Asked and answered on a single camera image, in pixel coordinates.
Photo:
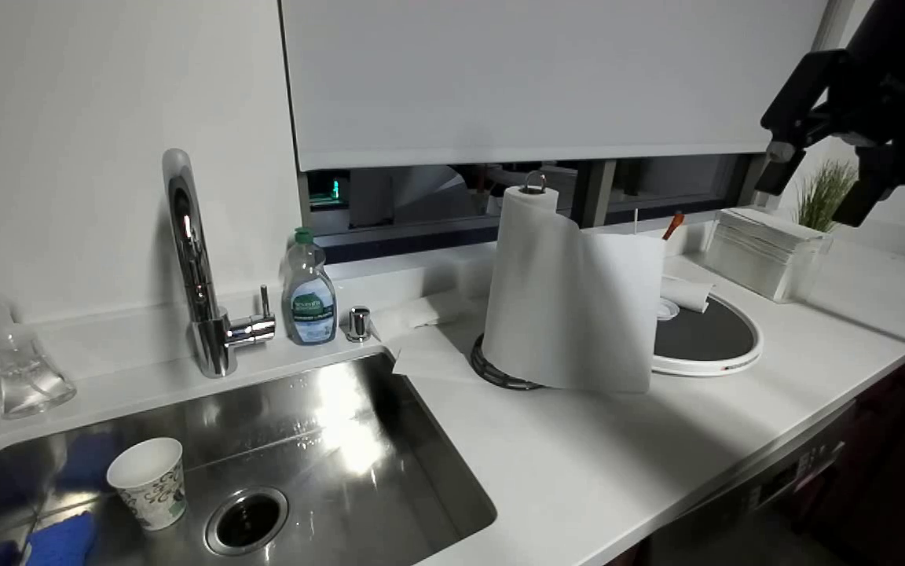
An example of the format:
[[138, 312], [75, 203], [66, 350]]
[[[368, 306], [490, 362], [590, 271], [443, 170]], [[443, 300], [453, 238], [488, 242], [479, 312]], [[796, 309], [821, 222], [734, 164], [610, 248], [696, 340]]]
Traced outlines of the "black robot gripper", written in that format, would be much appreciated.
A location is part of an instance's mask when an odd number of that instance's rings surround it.
[[809, 52], [759, 118], [768, 132], [757, 190], [778, 195], [809, 145], [835, 135], [856, 155], [856, 179], [832, 222], [864, 218], [905, 187], [905, 0], [873, 0], [850, 41]]

